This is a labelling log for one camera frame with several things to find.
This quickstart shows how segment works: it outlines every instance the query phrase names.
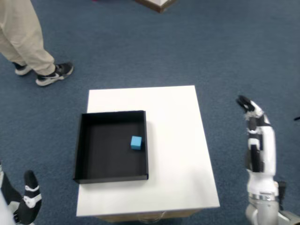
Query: person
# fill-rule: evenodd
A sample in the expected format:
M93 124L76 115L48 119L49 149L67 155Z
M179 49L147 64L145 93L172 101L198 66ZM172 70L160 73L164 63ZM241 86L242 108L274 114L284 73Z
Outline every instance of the person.
M44 49L42 29L30 0L0 0L0 52L23 76L37 73L36 83L47 86L73 72L71 62L54 64Z

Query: shoe sole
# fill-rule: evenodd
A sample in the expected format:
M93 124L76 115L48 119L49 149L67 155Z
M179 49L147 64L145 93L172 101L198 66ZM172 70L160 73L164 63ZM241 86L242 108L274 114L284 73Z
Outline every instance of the shoe sole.
M70 76L72 74L73 70L74 70L74 67L72 67L67 74L62 75L62 76L58 77L57 79L47 79L42 82L39 81L38 79L36 79L36 84L40 87L44 87L44 86L48 86L49 84L52 84L54 82L62 81L64 79L66 79L68 76Z
M17 70L15 69L15 74L17 74L18 76L24 76L26 74L28 74L32 69L27 66L25 69L22 69L22 70Z

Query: wooden object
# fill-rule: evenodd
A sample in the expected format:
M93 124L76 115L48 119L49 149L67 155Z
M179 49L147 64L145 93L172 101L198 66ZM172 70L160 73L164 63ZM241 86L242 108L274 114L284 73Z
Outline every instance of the wooden object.
M184 210L184 211L169 211L163 213L140 213L140 214L125 214L125 215L113 215L113 216L101 216L99 219L105 220L111 223L125 222L146 219L167 219L167 218L181 218L189 217L194 213L200 212L200 210Z
M153 9L159 13L162 13L165 11L166 8L168 8L170 5L172 5L176 0L168 0L167 2L165 2L162 6L159 6L151 1L148 0L135 0L136 2L150 8Z

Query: blue carpet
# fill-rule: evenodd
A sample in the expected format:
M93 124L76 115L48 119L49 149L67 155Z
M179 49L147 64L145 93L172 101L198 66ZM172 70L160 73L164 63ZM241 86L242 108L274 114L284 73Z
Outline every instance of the blue carpet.
M35 171L43 195L37 225L109 224L75 216L73 160L88 90L192 84L221 207L158 224L246 224L247 137L238 94L263 106L274 125L277 179L288 182L285 208L300 214L298 0L178 0L162 15L132 0L33 4L46 49L57 63L75 65L67 80L40 88L33 73L14 75L0 56L0 157L18 190L24 171Z

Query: blue cube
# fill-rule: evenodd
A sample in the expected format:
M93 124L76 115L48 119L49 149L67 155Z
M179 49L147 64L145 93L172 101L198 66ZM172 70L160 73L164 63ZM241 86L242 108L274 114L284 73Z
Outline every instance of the blue cube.
M130 145L131 145L131 148L134 150L141 150L142 137L132 136Z

